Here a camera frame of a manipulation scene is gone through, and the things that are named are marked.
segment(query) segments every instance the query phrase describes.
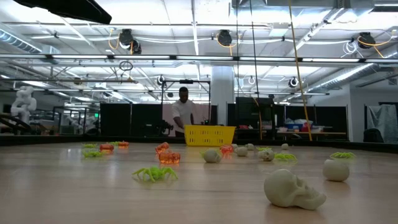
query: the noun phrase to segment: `green toy spider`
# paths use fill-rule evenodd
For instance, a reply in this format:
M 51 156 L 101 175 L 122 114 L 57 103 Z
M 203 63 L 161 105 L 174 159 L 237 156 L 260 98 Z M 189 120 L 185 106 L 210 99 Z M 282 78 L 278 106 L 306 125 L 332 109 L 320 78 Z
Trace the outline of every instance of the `green toy spider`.
M 275 154 L 275 159 L 281 160 L 281 161 L 296 161 L 297 158 L 290 153 L 277 153 Z
M 97 147 L 97 144 L 83 144 L 82 146 L 85 149 L 94 149 L 95 147 Z
M 144 172 L 142 174 L 142 178 L 144 179 L 144 181 L 146 181 L 146 178 L 145 178 L 146 174 L 148 174 L 148 176 L 150 177 L 150 180 L 152 182 L 155 182 L 156 180 L 159 180 L 159 179 L 163 179 L 167 173 L 170 174 L 169 176 L 174 176 L 176 179 L 178 179 L 178 177 L 175 174 L 174 170 L 171 169 L 170 167 L 163 167 L 163 168 L 159 169 L 156 166 L 152 166 L 149 169 L 148 168 L 139 169 L 139 170 L 133 172 L 132 174 L 133 175 L 137 174 L 137 176 L 139 177 L 139 174 L 141 172 Z
M 335 152 L 330 157 L 332 159 L 354 159 L 356 156 L 352 152 Z
M 269 150 L 269 149 L 272 149 L 272 148 L 271 148 L 271 147 L 258 147 L 258 148 L 257 148 L 257 150 L 258 150 L 259 152 L 264 151 L 264 150 Z
M 98 152 L 98 151 L 86 151 L 83 152 L 83 156 L 85 158 L 89 158 L 89 157 L 102 157 L 102 152 Z

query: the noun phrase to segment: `pillar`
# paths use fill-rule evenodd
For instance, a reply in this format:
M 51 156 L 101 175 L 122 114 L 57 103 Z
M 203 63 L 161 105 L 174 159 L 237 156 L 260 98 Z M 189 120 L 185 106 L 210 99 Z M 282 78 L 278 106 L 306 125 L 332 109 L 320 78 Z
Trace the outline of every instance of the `pillar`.
M 234 71 L 231 66 L 211 69 L 211 105 L 217 105 L 218 124 L 226 125 L 227 104 L 234 103 Z

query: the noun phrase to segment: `person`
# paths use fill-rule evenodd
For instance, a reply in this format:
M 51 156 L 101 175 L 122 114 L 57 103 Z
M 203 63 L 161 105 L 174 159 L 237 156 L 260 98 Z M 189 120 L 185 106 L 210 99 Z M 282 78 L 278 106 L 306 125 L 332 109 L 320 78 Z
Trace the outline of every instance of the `person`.
M 192 109 L 194 104 L 188 100 L 187 87 L 181 87 L 179 90 L 180 99 L 173 103 L 172 115 L 175 125 L 175 137 L 184 138 L 184 125 L 194 124 Z

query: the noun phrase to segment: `yellow basket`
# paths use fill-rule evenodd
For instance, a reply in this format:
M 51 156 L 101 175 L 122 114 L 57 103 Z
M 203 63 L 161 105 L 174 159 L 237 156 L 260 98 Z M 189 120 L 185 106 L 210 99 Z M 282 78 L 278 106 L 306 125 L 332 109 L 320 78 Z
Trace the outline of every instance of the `yellow basket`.
M 185 142 L 188 146 L 222 146 L 231 144 L 235 127 L 185 125 Z

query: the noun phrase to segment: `black chair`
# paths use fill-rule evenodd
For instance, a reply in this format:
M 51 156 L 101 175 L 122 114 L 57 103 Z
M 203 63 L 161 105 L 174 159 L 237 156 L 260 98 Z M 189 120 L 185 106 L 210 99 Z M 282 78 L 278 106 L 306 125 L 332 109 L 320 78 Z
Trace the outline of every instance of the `black chair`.
M 383 137 L 377 128 L 370 128 L 363 132 L 364 142 L 384 143 Z

